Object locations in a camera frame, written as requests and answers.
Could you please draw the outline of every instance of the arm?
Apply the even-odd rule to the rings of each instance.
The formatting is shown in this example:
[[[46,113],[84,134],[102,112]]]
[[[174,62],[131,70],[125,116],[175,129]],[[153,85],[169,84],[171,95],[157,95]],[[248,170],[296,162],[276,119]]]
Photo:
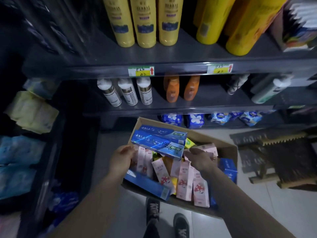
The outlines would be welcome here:
[[[115,215],[119,187],[134,155],[131,146],[119,147],[111,157],[109,173],[49,234],[49,238],[102,237]]]
[[[295,238],[283,225],[246,195],[202,150],[191,148],[184,155],[209,181],[219,210],[232,236]]]

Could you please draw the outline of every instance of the pant leg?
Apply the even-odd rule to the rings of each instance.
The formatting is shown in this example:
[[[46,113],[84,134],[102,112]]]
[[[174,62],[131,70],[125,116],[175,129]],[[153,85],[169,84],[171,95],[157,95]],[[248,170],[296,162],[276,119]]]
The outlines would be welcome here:
[[[157,219],[152,219],[149,221],[143,238],[159,238],[159,232],[156,226],[157,223],[158,223]]]

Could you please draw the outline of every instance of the open cardboard box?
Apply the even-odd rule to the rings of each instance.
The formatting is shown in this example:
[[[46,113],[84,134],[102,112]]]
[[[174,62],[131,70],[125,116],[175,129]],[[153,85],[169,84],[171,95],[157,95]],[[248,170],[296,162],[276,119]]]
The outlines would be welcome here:
[[[238,150],[237,150],[236,146],[234,146],[232,144],[228,144],[228,143],[223,142],[221,140],[218,140],[216,138],[200,134],[194,130],[181,128],[181,127],[177,127],[177,126],[174,126],[171,124],[165,124],[165,123],[161,123],[158,121],[145,119],[145,118],[141,118],[141,117],[138,118],[137,123],[135,124],[133,132],[132,132],[130,139],[129,139],[129,143],[128,143],[129,145],[132,145],[131,138],[132,138],[134,131],[139,129],[141,127],[141,125],[143,125],[143,124],[161,127],[161,128],[170,128],[170,129],[177,130],[177,131],[187,132],[188,133],[187,137],[190,140],[192,140],[194,143],[195,142],[205,143],[205,144],[214,143],[217,147],[219,157],[233,159],[233,161],[237,167]],[[194,211],[197,213],[201,213],[201,214],[204,214],[207,216],[220,218],[220,214],[217,210],[213,209],[212,207],[203,208],[203,207],[194,206],[194,201],[184,201],[184,200],[176,198],[176,196],[173,196],[173,195],[170,196],[168,201],[164,201],[164,200],[159,199],[156,196],[153,196],[151,193],[147,192],[144,189],[141,189],[140,187],[136,186],[135,184],[132,184],[131,182],[129,182],[127,180],[123,181],[122,186],[127,190],[130,190],[132,192],[135,192],[135,193],[143,195],[143,196],[152,197],[154,199],[160,200],[161,202],[165,202],[167,204],[175,205],[175,206],[178,206],[178,207],[181,207],[181,208],[184,208],[187,210],[191,210],[191,211]]]

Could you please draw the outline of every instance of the leg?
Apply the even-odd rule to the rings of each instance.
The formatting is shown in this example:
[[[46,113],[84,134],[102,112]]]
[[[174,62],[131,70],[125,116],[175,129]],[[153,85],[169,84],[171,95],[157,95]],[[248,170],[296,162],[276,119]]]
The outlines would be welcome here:
[[[189,238],[189,224],[183,214],[177,213],[174,216],[173,225],[175,238]]]
[[[152,198],[146,199],[146,231],[143,238],[159,238],[157,223],[159,222],[160,202]]]

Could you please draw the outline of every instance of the person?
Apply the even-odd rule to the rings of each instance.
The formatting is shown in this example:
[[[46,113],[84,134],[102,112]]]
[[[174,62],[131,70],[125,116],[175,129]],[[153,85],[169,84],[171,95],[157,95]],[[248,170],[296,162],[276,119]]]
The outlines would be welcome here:
[[[116,212],[119,187],[129,169],[135,150],[119,147],[110,160],[109,172],[83,201],[49,233],[49,238],[99,238],[106,234]],[[255,203],[236,184],[217,168],[202,150],[191,148],[184,151],[192,166],[209,181],[221,216],[232,236],[236,237],[283,237],[295,238],[283,225]],[[159,201],[147,199],[147,229],[144,238],[158,238]],[[189,238],[189,225],[185,217],[174,217],[176,238]]]

